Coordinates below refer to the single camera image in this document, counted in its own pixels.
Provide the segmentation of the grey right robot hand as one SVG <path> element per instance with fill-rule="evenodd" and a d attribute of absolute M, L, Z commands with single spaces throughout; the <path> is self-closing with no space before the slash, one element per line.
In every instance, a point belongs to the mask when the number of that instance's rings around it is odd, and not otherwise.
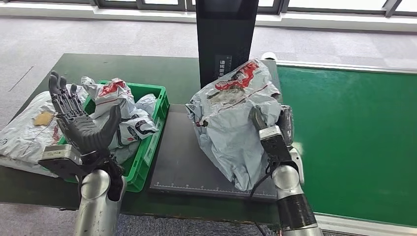
<path fill-rule="evenodd" d="M 275 136 L 281 136 L 286 146 L 293 144 L 294 123 L 293 111 L 288 105 L 282 105 L 280 116 L 275 125 L 268 126 L 262 119 L 261 109 L 253 107 L 249 113 L 256 130 L 259 133 L 260 140 L 266 140 Z"/>

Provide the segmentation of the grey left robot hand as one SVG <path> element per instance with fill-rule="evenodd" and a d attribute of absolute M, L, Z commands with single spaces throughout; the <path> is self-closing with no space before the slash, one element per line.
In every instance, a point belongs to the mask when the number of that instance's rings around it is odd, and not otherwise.
<path fill-rule="evenodd" d="M 75 84 L 71 85 L 71 93 L 69 93 L 66 79 L 57 72 L 51 71 L 48 86 L 52 104 L 57 112 L 58 125 L 67 142 L 81 154 L 107 151 L 121 121 L 119 105 L 111 107 L 108 120 L 100 128 L 83 110 L 75 92 L 77 88 Z"/>

